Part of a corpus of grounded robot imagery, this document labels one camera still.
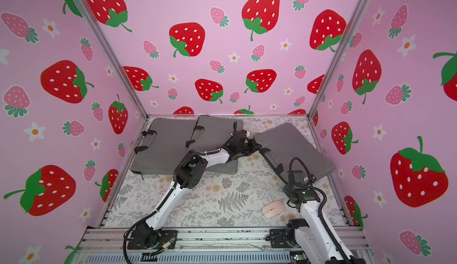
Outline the grey laptop bag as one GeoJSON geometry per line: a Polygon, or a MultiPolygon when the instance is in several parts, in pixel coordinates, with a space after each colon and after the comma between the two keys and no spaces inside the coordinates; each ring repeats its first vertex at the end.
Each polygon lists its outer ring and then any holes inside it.
{"type": "Polygon", "coordinates": [[[188,149],[186,142],[194,132],[196,120],[156,118],[142,132],[142,141],[134,149],[131,172],[140,175],[172,176],[188,149]]]}
{"type": "Polygon", "coordinates": [[[294,157],[302,160],[306,169],[296,162],[292,170],[304,173],[309,171],[316,181],[328,176],[335,169],[331,161],[291,123],[284,123],[266,132],[258,133],[254,140],[260,146],[259,153],[284,183],[289,181],[289,164],[294,157]]]}
{"type": "Polygon", "coordinates": [[[192,155],[190,166],[198,173],[205,171],[235,175],[238,160],[229,161],[223,145],[233,133],[243,130],[243,122],[232,118],[201,115],[186,147],[192,155]]]}

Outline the pink computer mouse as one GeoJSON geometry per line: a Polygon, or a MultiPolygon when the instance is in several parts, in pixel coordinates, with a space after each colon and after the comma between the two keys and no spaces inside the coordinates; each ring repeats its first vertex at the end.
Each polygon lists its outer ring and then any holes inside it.
{"type": "Polygon", "coordinates": [[[262,214],[266,219],[271,219],[282,214],[286,210],[284,203],[281,200],[273,201],[262,208],[262,214]]]}

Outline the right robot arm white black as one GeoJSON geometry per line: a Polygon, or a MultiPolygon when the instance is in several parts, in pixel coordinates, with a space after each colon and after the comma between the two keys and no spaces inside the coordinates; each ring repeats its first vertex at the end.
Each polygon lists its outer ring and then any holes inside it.
{"type": "Polygon", "coordinates": [[[301,215],[286,226],[288,241],[298,245],[311,264],[364,264],[365,260],[354,256],[328,223],[323,211],[327,195],[313,186],[313,176],[300,158],[294,157],[290,161],[288,178],[283,191],[301,215]],[[295,162],[302,165],[307,181],[295,179],[292,170],[295,162]]]}

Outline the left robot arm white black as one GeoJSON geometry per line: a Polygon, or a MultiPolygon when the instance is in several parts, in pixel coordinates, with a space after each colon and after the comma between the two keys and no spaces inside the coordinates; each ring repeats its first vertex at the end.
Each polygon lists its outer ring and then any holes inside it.
{"type": "Polygon", "coordinates": [[[259,149],[254,133],[243,129],[238,120],[222,119],[214,124],[194,128],[186,142],[187,152],[173,172],[173,180],[150,214],[136,221],[123,235],[123,256],[130,263],[128,251],[148,249],[155,257],[172,249],[177,241],[176,230],[164,231],[164,224],[181,198],[196,187],[205,170],[250,156],[259,149]]]}

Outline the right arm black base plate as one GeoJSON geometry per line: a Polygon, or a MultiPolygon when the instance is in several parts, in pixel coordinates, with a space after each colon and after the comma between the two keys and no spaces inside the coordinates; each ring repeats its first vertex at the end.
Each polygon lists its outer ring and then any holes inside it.
{"type": "Polygon", "coordinates": [[[269,234],[265,236],[264,240],[269,242],[272,248],[301,248],[295,240],[292,240],[292,238],[286,234],[285,228],[271,229],[269,234]]]}

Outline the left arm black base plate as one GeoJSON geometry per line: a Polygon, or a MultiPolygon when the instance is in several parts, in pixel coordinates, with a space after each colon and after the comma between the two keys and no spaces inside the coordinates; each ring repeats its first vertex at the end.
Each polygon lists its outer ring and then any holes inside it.
{"type": "Polygon", "coordinates": [[[165,246],[165,249],[174,249],[177,236],[177,230],[160,230],[159,232],[134,231],[127,240],[127,248],[129,250],[158,250],[165,246]]]}

